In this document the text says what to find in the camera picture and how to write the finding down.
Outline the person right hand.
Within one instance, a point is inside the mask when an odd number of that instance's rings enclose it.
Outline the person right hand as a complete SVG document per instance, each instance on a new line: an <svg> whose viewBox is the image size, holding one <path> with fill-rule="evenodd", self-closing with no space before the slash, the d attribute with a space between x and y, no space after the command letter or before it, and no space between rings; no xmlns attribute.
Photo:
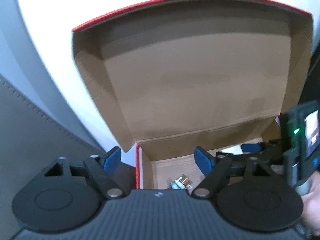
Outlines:
<svg viewBox="0 0 320 240"><path fill-rule="evenodd" d="M319 171L315 171L309 179L310 190L308 194L302 196L303 214L302 219L307 227L309 227L314 236L319 237L320 226L320 195L319 195Z"/></svg>

